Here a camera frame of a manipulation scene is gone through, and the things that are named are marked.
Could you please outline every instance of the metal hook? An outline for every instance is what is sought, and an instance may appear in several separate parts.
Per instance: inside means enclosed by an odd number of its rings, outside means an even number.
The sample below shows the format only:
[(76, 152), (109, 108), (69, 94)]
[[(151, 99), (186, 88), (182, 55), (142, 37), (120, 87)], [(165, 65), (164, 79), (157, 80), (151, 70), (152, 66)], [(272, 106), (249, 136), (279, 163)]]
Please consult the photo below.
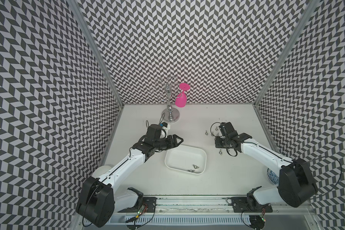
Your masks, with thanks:
[(166, 98), (166, 99), (162, 99), (161, 94), (162, 94), (162, 93), (160, 93), (160, 100), (161, 100), (161, 102), (167, 101), (167, 98)]
[(181, 92), (179, 93), (180, 96), (179, 96), (179, 94), (178, 94), (179, 97), (175, 97), (175, 98), (180, 98), (181, 96), (183, 96), (183, 92), (184, 92), (184, 90), (181, 90)]
[(163, 86), (163, 87), (161, 87), (161, 88), (155, 88), (154, 90), (153, 90), (153, 87), (151, 87), (151, 88), (150, 88), (150, 93), (151, 93), (151, 94), (154, 94), (154, 93), (156, 93), (157, 91), (162, 90), (163, 88), (165, 88), (165, 86)]

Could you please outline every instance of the white table surface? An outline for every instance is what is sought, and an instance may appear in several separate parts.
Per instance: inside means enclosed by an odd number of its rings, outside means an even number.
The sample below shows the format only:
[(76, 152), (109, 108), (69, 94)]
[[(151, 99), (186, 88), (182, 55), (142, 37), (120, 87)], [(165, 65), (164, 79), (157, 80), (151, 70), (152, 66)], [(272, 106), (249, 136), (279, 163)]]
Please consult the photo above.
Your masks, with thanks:
[[(149, 124), (158, 124), (165, 108), (164, 105), (126, 105), (105, 165), (114, 166), (123, 159), (129, 148), (146, 134), (146, 120)], [(231, 157), (223, 149), (219, 155), (214, 137), (205, 135), (213, 122), (231, 122), (239, 134), (245, 132), (270, 148), (251, 104), (194, 104), (178, 110), (180, 119), (171, 124), (168, 135), (176, 134), (184, 139), (182, 145), (206, 151), (205, 172), (197, 176), (169, 169), (164, 162), (166, 151), (163, 151), (155, 153), (135, 170), (118, 191), (134, 187), (144, 195), (245, 195), (255, 187), (271, 185), (267, 167), (243, 153)], [(217, 135), (217, 125), (212, 127), (214, 135)]]

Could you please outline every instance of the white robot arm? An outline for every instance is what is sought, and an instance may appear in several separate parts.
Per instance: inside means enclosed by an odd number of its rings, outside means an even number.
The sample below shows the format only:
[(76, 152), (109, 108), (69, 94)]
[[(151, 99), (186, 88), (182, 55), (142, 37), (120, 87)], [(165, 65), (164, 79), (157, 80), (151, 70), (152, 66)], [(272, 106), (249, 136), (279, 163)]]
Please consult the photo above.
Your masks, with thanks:
[(152, 124), (146, 135), (129, 149), (129, 153), (113, 168), (102, 166), (83, 183), (76, 212), (97, 227), (102, 227), (114, 212), (126, 208), (138, 210), (142, 205), (143, 193), (128, 188), (115, 194), (120, 184), (140, 165), (145, 163), (155, 151), (163, 151), (179, 146), (183, 139), (167, 135), (168, 124)]
[(318, 191), (316, 182), (303, 159), (291, 159), (261, 145), (246, 133), (238, 134), (230, 122), (219, 126), (222, 135), (215, 138), (216, 148), (234, 149), (258, 160), (279, 177), (279, 184), (257, 187), (247, 193), (249, 210), (260, 210), (269, 203), (286, 202), (298, 207)]

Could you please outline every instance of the white plastic tray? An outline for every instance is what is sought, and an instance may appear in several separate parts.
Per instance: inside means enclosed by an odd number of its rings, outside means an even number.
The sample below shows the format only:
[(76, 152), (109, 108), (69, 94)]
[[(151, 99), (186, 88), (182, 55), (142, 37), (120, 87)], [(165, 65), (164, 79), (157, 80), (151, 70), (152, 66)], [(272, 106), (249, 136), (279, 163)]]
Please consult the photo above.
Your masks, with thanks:
[(169, 149), (165, 157), (167, 168), (194, 175), (200, 175), (205, 171), (206, 161), (207, 154), (204, 150), (186, 145)]

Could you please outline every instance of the black and white wallpaper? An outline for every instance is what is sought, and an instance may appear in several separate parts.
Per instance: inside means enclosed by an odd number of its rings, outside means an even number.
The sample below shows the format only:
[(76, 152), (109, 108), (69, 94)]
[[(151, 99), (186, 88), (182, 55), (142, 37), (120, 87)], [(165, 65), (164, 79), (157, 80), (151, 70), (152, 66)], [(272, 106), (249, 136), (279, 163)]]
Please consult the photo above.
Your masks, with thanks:
[[(337, 189), (311, 201), (325, 229), (345, 229), (345, 0), (321, 1), (260, 111), (281, 152), (340, 159)], [(316, 161), (312, 170), (319, 194), (339, 178), (331, 158)]]
[(253, 102), (308, 0), (78, 0), (124, 103), (191, 86), (188, 103)]
[(65, 0), (0, 0), (0, 229), (65, 229), (118, 111)]

